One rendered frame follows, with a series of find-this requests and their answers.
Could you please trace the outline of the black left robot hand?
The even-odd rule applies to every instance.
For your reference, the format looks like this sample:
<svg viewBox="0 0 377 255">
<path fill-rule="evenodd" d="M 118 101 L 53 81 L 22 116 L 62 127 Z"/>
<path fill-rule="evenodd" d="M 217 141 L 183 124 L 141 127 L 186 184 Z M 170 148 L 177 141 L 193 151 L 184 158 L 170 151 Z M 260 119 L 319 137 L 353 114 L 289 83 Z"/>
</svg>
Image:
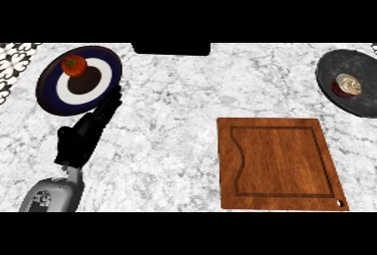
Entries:
<svg viewBox="0 0 377 255">
<path fill-rule="evenodd" d="M 75 168 L 84 166 L 121 103 L 121 86 L 115 86 L 94 111 L 84 114 L 72 127 L 57 129 L 56 164 Z"/>
</svg>

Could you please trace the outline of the cream frosted cupcake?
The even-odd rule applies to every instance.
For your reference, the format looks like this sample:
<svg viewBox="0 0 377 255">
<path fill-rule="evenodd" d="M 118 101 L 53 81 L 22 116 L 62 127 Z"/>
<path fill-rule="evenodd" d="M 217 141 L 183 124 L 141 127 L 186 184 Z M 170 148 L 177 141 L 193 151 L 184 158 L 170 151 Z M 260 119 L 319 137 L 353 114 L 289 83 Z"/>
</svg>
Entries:
<svg viewBox="0 0 377 255">
<path fill-rule="evenodd" d="M 350 98 L 360 95 L 360 84 L 354 77 L 340 74 L 332 80 L 331 91 L 340 98 Z"/>
</svg>

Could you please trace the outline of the black appliance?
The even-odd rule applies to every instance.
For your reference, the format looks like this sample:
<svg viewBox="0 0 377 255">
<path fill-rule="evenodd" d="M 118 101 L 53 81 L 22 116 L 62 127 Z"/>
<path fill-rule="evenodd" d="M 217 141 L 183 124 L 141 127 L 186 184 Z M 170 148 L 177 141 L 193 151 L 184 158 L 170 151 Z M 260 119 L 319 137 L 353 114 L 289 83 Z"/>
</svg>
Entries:
<svg viewBox="0 0 377 255">
<path fill-rule="evenodd" d="M 207 56 L 209 43 L 133 43 L 137 54 Z"/>
</svg>

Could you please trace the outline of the black and white patterned tile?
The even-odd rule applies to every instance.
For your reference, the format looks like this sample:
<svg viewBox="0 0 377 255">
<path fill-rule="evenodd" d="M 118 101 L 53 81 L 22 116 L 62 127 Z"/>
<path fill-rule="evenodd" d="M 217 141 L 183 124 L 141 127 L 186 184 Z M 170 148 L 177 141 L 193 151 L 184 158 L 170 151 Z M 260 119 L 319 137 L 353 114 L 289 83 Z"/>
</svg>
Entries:
<svg viewBox="0 0 377 255">
<path fill-rule="evenodd" d="M 0 106 L 5 103 L 10 89 L 25 72 L 39 43 L 0 43 Z"/>
</svg>

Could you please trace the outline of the brown wooden cutting board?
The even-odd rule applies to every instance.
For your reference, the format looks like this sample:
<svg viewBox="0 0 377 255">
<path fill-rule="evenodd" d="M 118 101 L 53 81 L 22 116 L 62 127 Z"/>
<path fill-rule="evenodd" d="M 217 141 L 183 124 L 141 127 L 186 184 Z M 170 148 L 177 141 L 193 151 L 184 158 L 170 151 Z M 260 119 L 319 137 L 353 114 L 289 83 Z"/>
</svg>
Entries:
<svg viewBox="0 0 377 255">
<path fill-rule="evenodd" d="M 348 209 L 319 120 L 220 118 L 220 207 Z"/>
</svg>

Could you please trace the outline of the dark grey pan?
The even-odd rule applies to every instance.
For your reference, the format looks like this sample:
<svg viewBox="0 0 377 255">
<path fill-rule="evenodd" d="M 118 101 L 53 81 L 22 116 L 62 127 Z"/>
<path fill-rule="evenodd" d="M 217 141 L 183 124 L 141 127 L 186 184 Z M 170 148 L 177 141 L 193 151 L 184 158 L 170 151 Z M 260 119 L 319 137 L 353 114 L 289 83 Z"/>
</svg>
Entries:
<svg viewBox="0 0 377 255">
<path fill-rule="evenodd" d="M 377 59 L 354 50 L 322 55 L 314 70 L 319 89 L 347 113 L 377 119 Z"/>
</svg>

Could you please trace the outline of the red tomato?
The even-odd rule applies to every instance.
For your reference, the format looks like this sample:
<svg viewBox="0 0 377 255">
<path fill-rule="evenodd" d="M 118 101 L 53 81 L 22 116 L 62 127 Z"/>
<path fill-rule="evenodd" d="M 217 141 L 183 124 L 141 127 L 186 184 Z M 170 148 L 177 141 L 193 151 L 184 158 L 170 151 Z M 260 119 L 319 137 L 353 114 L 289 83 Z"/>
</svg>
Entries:
<svg viewBox="0 0 377 255">
<path fill-rule="evenodd" d="M 87 61 L 78 55 L 69 55 L 62 61 L 62 71 L 69 77 L 79 77 L 87 70 Z"/>
</svg>

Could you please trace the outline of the blue and white plate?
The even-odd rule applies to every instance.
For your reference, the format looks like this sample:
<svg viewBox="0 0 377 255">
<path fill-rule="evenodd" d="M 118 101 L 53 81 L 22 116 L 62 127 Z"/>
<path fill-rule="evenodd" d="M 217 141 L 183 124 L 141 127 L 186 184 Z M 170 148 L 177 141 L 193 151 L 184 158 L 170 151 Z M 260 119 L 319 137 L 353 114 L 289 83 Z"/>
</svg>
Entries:
<svg viewBox="0 0 377 255">
<path fill-rule="evenodd" d="M 68 76 L 62 68 L 65 58 L 73 55 L 87 63 L 79 77 Z M 100 104 L 121 76 L 121 59 L 109 48 L 84 46 L 72 49 L 51 61 L 39 75 L 35 98 L 41 109 L 60 117 L 85 113 Z"/>
</svg>

